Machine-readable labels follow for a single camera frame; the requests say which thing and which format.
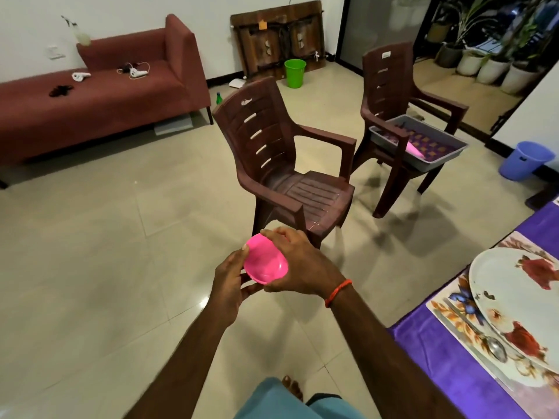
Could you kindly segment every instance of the foot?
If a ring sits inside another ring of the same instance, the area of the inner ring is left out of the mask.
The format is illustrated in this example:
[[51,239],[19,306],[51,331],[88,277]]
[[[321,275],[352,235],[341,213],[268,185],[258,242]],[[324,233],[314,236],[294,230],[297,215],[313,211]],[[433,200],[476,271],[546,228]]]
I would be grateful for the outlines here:
[[303,401],[303,392],[301,388],[299,388],[299,382],[291,380],[291,377],[286,375],[283,377],[281,383],[291,394]]

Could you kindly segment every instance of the chair seat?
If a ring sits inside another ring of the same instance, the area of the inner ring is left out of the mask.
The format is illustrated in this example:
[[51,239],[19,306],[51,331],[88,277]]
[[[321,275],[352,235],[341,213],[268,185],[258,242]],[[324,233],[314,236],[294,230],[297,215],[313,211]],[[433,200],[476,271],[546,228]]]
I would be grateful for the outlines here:
[[[271,189],[303,204],[305,225],[317,237],[325,237],[343,217],[353,198],[353,185],[341,177],[310,171],[291,172]],[[281,208],[274,213],[281,222],[293,226],[293,216]]]

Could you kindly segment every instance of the green bucket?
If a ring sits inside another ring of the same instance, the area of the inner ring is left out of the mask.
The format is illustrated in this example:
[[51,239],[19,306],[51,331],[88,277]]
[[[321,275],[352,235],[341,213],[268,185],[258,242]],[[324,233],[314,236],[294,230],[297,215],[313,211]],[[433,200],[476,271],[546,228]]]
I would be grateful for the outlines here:
[[306,65],[307,62],[300,58],[292,58],[285,62],[285,76],[289,88],[301,88]]

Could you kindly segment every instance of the purple tablecloth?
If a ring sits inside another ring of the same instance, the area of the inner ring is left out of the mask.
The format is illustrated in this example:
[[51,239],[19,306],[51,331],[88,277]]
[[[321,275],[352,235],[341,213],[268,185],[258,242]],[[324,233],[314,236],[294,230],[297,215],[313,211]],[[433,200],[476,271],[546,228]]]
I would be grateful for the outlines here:
[[[516,231],[559,258],[559,206],[547,204]],[[426,307],[430,298],[390,327],[394,340],[468,419],[528,419],[529,416]]]

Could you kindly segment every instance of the maroon sofa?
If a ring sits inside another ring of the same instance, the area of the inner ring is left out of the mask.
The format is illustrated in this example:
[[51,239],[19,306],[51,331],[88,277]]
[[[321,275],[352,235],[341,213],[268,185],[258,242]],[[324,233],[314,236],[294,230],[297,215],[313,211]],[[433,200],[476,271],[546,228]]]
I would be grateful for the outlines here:
[[[0,84],[0,166],[204,107],[213,124],[196,39],[174,14],[164,28],[77,47],[87,66],[78,71],[91,73],[82,82],[66,70]],[[117,73],[127,62],[148,62],[149,75]],[[74,89],[50,97],[57,85]]]

